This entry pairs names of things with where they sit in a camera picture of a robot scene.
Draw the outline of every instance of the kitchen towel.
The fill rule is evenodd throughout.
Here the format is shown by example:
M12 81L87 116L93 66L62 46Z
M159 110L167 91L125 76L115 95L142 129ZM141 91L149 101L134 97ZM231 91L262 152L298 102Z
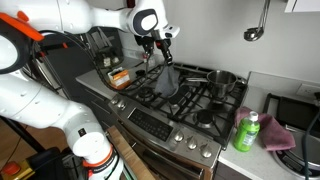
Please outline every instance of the kitchen towel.
M248 116L250 111L252 110L245 106L236 110L236 128L238 128L240 120ZM267 151L286 150L296 146L290 131L284 129L273 116L261 113L259 114L258 122L260 123L258 136L261 138Z
M156 93L161 93L161 97L168 98L174 95L179 89L179 72L175 71L173 65L164 65L163 71L158 77L155 88Z

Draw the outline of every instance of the wall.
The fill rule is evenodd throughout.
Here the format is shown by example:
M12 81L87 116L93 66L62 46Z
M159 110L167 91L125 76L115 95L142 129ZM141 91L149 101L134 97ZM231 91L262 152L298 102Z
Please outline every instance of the wall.
M320 82L320 12L287 14L284 0L271 0L264 36L247 42L243 32L258 25L263 0L165 2L169 22L181 27L172 41L175 61ZM121 36L125 49L142 50L130 34Z

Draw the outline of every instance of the orange strap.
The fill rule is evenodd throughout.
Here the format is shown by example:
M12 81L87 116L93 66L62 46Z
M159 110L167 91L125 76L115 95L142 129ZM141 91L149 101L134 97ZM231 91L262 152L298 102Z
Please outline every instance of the orange strap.
M37 30L35 30L28 23L25 22L25 20L29 20L28 16L26 16L22 11L20 11L18 12L18 17L21 18L21 20L12 18L8 14L0 12L0 19L10 24L17 30L21 31L31 39L35 41L41 41L44 39L44 36L42 34L40 34Z

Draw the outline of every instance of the stove burner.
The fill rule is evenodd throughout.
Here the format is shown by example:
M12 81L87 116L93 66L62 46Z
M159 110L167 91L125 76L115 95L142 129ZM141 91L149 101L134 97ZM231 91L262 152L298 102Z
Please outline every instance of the stove burner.
M153 89L150 87L142 87L136 98L142 102L149 102L154 98Z
M214 125L215 117L208 110L201 110L194 114L193 121L201 128L211 128Z
M176 94L171 96L168 100L171 107L179 107L179 105L182 105L186 102L186 98L188 98L188 92L190 90L189 86L182 85Z

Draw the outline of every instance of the ladle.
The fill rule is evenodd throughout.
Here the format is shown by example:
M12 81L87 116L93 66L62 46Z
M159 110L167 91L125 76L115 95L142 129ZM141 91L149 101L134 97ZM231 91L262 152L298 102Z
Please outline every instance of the ladle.
M258 27L247 29L247 31L243 34L245 40L256 41L263 35L266 26L269 5L270 0L265 0Z

